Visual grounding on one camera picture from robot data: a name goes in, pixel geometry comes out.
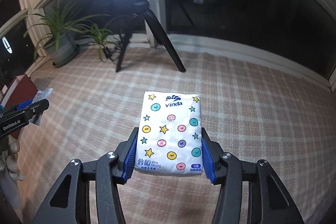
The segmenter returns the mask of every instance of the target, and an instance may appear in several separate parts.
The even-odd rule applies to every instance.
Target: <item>checkered cloth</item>
[[[202,126],[211,140],[241,160],[268,160],[306,223],[318,223],[335,192],[335,95],[303,79],[247,62],[179,52],[177,70],[165,50],[129,48],[115,73],[97,50],[83,50],[68,65],[51,62],[33,74],[39,89],[54,88],[40,127],[24,128],[18,183],[25,223],[73,158],[96,160],[115,150],[139,125],[145,90],[197,93]],[[95,185],[91,219],[97,223]],[[219,186],[205,175],[159,177],[134,172],[119,187],[128,224],[210,223]],[[243,185],[241,223],[247,217]]]

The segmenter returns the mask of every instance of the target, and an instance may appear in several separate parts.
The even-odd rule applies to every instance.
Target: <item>plant pot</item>
[[[62,34],[59,38],[58,50],[56,50],[54,39],[49,40],[43,46],[43,49],[54,61],[53,65],[56,68],[66,65],[79,53],[79,47],[69,33]]]

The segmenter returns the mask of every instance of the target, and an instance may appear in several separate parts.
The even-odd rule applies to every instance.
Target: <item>triangular cutout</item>
[[[269,206],[271,207],[271,209],[279,210],[287,208],[289,206],[289,203],[274,178],[272,176],[267,176],[266,179],[268,187]]]
[[[71,175],[66,175],[50,201],[51,207],[65,209],[68,206]]]

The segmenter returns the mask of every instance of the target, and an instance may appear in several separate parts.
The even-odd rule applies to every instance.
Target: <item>smiley face circle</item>
[[[189,123],[191,126],[195,127],[198,125],[198,120],[196,118],[191,118]]]
[[[180,141],[178,142],[177,145],[178,145],[179,147],[185,147],[186,142],[185,142],[185,140],[180,140]]]
[[[170,114],[170,115],[168,115],[168,117],[167,117],[167,120],[168,121],[173,121],[173,120],[175,120],[175,115],[173,115],[173,114]]]
[[[199,157],[201,155],[201,150],[196,147],[191,151],[191,155],[193,155],[194,157]]]
[[[142,128],[142,132],[148,133],[149,131],[151,131],[151,128],[149,126],[144,126]]]
[[[157,103],[155,103],[155,104],[152,104],[152,106],[151,106],[151,110],[153,110],[153,111],[158,111],[159,109],[160,109],[160,105],[159,104],[157,104]]]
[[[165,146],[166,145],[166,141],[165,140],[159,140],[158,142],[157,142],[157,145],[158,146],[160,146],[160,147],[163,147],[163,146]]]
[[[179,131],[179,132],[183,132],[184,130],[186,129],[186,127],[184,126],[184,125],[180,125],[180,126],[178,126],[177,127],[177,130]]]
[[[172,151],[168,152],[167,158],[170,159],[170,160],[176,159],[176,153],[172,152]]]
[[[176,165],[177,170],[183,170],[185,168],[185,163],[180,162],[179,164]]]

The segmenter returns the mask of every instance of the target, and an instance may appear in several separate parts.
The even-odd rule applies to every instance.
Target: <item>window pane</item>
[[[0,2],[0,27],[20,10],[19,0],[2,0]]]
[[[0,38],[0,78],[6,79],[2,84],[9,85],[15,76],[24,74],[34,62],[34,45],[29,35],[23,38],[26,30],[25,22],[21,21]]]
[[[324,77],[334,68],[336,22],[315,0],[166,0],[166,7],[170,33],[258,47]]]
[[[56,4],[57,0],[52,0],[45,5],[45,13],[47,15],[50,14]],[[116,34],[119,33],[120,28],[125,25],[125,20],[129,19],[129,17],[121,17],[106,26],[108,21],[119,15],[132,14],[130,0],[62,0],[61,6],[65,4],[77,4],[75,10],[78,14],[75,16],[75,19],[80,19],[87,15],[100,14],[100,16],[95,16],[90,20],[97,23],[100,28],[108,27]],[[141,19],[135,27],[135,32],[145,33],[145,31],[144,20]]]

